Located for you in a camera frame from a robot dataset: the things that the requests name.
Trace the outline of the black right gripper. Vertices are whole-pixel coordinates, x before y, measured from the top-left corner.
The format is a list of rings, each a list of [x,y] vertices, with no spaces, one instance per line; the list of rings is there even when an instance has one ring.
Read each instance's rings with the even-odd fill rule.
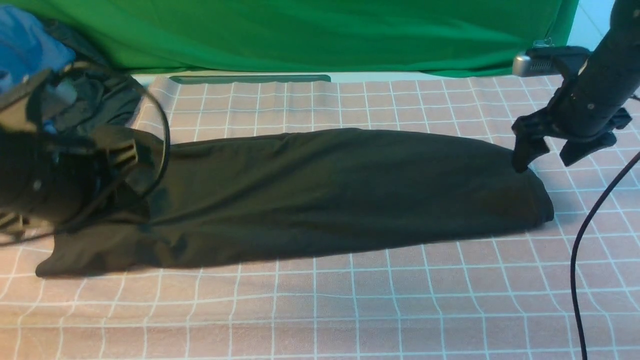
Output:
[[[550,153],[546,137],[567,140],[560,151],[566,167],[617,143],[612,131],[622,130],[632,117],[624,109],[633,92],[597,89],[588,93],[577,82],[564,82],[546,107],[519,116],[511,126],[515,135],[511,164],[524,173],[537,158]]]

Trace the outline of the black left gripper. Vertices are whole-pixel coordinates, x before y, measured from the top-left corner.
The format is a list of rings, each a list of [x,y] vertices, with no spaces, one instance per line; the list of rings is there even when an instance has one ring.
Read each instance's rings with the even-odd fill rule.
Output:
[[[1,132],[1,239],[28,230],[87,237],[144,227],[156,175],[156,137],[123,126],[89,136]]]

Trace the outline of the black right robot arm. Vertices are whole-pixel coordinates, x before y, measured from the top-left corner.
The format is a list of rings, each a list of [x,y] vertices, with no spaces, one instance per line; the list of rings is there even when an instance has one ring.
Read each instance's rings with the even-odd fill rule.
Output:
[[[514,58],[515,76],[562,76],[546,107],[519,116],[511,127],[515,171],[523,173],[535,159],[549,153],[546,137],[565,140],[560,151],[565,166],[617,143],[614,130],[631,122],[624,104],[640,84],[639,13],[637,0],[617,0],[609,30],[594,50],[534,47]]]

